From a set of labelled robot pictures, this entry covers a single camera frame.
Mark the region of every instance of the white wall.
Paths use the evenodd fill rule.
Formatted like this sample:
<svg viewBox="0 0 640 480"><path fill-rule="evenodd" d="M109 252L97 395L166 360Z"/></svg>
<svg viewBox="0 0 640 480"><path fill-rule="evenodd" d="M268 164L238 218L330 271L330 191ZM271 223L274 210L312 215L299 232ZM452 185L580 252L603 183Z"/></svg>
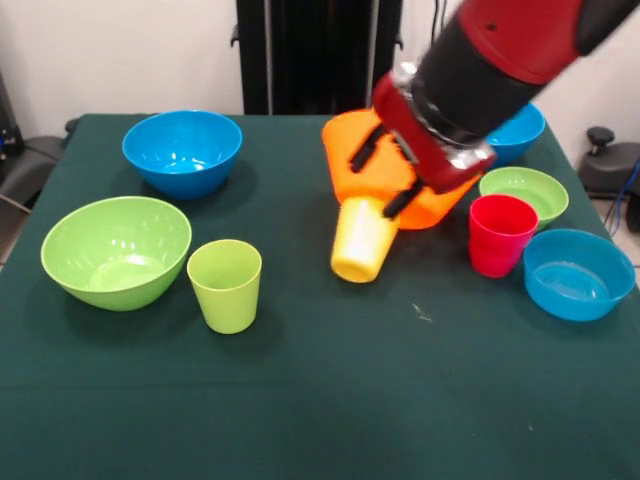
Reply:
<svg viewBox="0 0 640 480"><path fill-rule="evenodd" d="M396 61L415 60L431 37L434 2L404 2L405 50L396 50ZM450 0L448 13L460 3ZM534 100L572 163L576 164L587 149L585 132L592 125L612 128L619 140L640 141L639 48L640 10L591 56L577 61Z"/></svg>
<svg viewBox="0 0 640 480"><path fill-rule="evenodd" d="M398 61L428 46L434 3L404 1ZM235 22L235 0L0 0L0 69L27 136L86 112L241 113ZM536 99L572 161L594 124L640 140L637 48L640 12Z"/></svg>
<svg viewBox="0 0 640 480"><path fill-rule="evenodd" d="M0 0L0 70L23 134L87 112L242 113L235 0Z"/></svg>

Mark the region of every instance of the blue bowl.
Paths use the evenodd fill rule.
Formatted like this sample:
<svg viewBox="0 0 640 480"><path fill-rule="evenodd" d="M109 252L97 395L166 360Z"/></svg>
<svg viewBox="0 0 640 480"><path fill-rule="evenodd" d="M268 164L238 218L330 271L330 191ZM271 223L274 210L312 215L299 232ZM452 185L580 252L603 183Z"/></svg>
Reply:
<svg viewBox="0 0 640 480"><path fill-rule="evenodd" d="M487 142L497 155L492 167L503 167L522 156L542 135L545 125L542 112L530 103L490 133Z"/></svg>
<svg viewBox="0 0 640 480"><path fill-rule="evenodd" d="M242 131L217 113L185 110L149 117L122 141L122 151L149 184L190 200L212 193L229 176Z"/></svg>
<svg viewBox="0 0 640 480"><path fill-rule="evenodd" d="M524 251L525 286L531 299L565 320L605 316L631 292L633 265L613 243L579 230L540 233Z"/></svg>

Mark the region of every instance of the green cup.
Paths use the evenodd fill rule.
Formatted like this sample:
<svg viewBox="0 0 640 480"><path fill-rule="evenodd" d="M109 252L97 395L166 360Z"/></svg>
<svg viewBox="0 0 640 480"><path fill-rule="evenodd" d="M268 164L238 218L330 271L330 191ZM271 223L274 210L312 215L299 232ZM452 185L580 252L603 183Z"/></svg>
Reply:
<svg viewBox="0 0 640 480"><path fill-rule="evenodd" d="M211 330L238 333L256 318L262 257L240 240L218 240L193 252L187 273Z"/></svg>

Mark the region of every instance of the table surface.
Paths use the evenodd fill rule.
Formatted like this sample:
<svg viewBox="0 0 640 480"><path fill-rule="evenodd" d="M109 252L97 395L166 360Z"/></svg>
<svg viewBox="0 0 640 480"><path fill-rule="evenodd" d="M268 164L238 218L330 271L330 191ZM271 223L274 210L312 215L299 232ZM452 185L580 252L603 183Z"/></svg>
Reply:
<svg viewBox="0 0 640 480"><path fill-rule="evenodd" d="M479 277L475 189L439 226L403 232L375 283L341 281L326 117L236 118L229 182L174 202L191 251L231 237L262 252L249 330L209 331L184 271L134 312L66 294L40 266L47 231L94 200L162 198L121 154L140 118L82 118L0 275L3 478L640 477L638 291L576 325L529 300L521 266ZM550 131L520 163L569 191L554 227L605 235Z"/></svg>

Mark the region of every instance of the bowl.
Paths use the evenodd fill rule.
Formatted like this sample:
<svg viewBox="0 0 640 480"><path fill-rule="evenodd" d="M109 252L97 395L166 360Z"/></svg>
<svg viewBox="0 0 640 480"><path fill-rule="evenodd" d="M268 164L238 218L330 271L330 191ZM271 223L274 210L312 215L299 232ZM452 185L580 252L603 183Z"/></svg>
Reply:
<svg viewBox="0 0 640 480"><path fill-rule="evenodd" d="M605 316L635 285L633 265L613 243L579 230L541 233L524 251L531 299L556 317L589 322Z"/></svg>
<svg viewBox="0 0 640 480"><path fill-rule="evenodd" d="M148 197L115 197L60 220L40 251L42 266L74 297L127 311L156 300L175 280L191 244L187 217Z"/></svg>
<svg viewBox="0 0 640 480"><path fill-rule="evenodd" d="M502 167L522 156L542 135L546 121L542 112L529 103L487 137L496 152L493 168Z"/></svg>
<svg viewBox="0 0 640 480"><path fill-rule="evenodd" d="M217 113L177 111L149 117L122 141L142 178L177 200L214 192L229 176L242 145L236 123Z"/></svg>
<svg viewBox="0 0 640 480"><path fill-rule="evenodd" d="M569 194L562 184L532 168L503 167L487 173L478 185L480 195L503 194L518 197L538 214L538 231L558 218L569 206Z"/></svg>

